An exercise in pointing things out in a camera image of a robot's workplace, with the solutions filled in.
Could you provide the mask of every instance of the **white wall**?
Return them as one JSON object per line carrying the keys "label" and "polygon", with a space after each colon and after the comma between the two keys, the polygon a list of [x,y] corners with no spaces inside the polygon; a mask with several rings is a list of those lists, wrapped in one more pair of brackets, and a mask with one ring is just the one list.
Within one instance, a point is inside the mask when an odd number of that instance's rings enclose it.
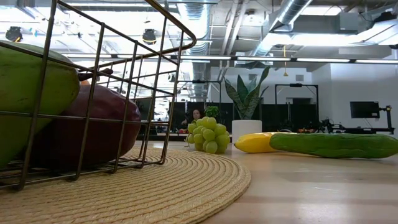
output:
{"label": "white wall", "polygon": [[[396,65],[330,64],[313,72],[320,86],[320,119],[331,118],[347,128],[369,127],[364,119],[351,118],[350,101],[378,101],[392,106],[392,127],[398,128],[398,68]],[[386,128],[386,113],[368,119],[374,128]]]}
{"label": "white wall", "polygon": [[[261,91],[265,89],[268,86],[268,89],[264,92],[263,97],[264,97],[264,102],[265,104],[273,104],[275,102],[275,94],[274,94],[274,85],[275,84],[291,84],[291,83],[297,83],[295,81],[295,76],[296,75],[304,75],[304,82],[301,82],[303,84],[311,84],[312,83],[312,74],[307,72],[305,68],[288,68],[287,73],[289,76],[284,77],[284,69],[281,68],[277,71],[275,71],[273,68],[270,69],[270,72],[268,74],[268,77],[263,81],[261,85]],[[243,82],[245,84],[250,83],[249,81],[249,74],[258,74],[257,80],[260,78],[262,73],[262,69],[253,69],[253,70],[247,70],[245,68],[229,68],[228,71],[226,72],[225,77],[236,87],[236,80],[238,78],[238,75],[241,75]],[[219,68],[218,67],[212,67],[211,68],[211,79],[216,80],[219,74]],[[315,98],[314,94],[308,90],[308,88],[283,88],[282,91],[279,92],[278,94],[278,103],[284,104],[286,103],[286,98],[292,98],[292,97],[297,97],[297,98]],[[210,90],[210,94],[208,97],[208,101],[214,101],[214,102],[219,102],[220,97],[219,93],[216,90]],[[222,84],[221,87],[221,102],[223,103],[232,103],[232,100],[229,98],[225,91],[225,86],[224,83]]]}

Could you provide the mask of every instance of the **small plant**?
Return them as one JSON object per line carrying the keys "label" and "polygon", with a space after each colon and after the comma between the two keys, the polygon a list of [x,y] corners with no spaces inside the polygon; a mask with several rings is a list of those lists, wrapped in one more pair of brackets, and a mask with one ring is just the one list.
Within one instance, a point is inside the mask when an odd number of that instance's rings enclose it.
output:
{"label": "small plant", "polygon": [[218,107],[217,106],[208,106],[206,107],[205,114],[207,117],[216,118],[218,116]]}
{"label": "small plant", "polygon": [[241,119],[251,119],[254,110],[256,109],[259,100],[264,94],[265,90],[260,94],[261,83],[267,78],[269,66],[262,71],[260,82],[256,85],[257,78],[251,81],[248,86],[243,83],[240,75],[238,75],[237,91],[231,85],[228,79],[225,79],[225,88],[228,96],[234,101],[236,109]]}

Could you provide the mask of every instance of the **banana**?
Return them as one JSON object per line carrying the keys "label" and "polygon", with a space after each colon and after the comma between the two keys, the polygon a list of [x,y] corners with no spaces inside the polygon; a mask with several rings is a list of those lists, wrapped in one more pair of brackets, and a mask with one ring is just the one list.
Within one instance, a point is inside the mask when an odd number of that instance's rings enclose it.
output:
{"label": "banana", "polygon": [[[28,44],[5,42],[37,53],[43,48]],[[50,51],[49,57],[71,61]],[[0,111],[32,113],[39,84],[42,59],[0,47]],[[39,113],[60,114],[77,97],[80,83],[75,68],[48,61]],[[11,161],[27,144],[31,118],[0,116],[0,168]],[[36,132],[50,119],[40,118]]]}
{"label": "banana", "polygon": [[269,145],[273,134],[275,133],[245,134],[234,145],[237,149],[248,153],[277,152]]}

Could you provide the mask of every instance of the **yellow banana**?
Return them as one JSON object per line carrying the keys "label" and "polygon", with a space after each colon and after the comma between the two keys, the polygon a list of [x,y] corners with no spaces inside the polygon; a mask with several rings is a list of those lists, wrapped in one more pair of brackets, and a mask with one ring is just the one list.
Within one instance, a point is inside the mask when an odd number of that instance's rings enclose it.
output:
{"label": "yellow banana", "polygon": [[275,133],[255,133],[241,136],[235,143],[235,147],[248,153],[277,152],[269,145],[269,140]]}

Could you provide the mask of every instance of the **cucumber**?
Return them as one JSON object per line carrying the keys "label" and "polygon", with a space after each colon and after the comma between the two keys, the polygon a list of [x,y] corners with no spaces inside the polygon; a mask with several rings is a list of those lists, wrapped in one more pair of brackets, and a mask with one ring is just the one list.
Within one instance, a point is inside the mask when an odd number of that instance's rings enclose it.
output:
{"label": "cucumber", "polygon": [[398,153],[398,140],[382,134],[282,134],[271,137],[274,149],[326,158],[380,159]]}

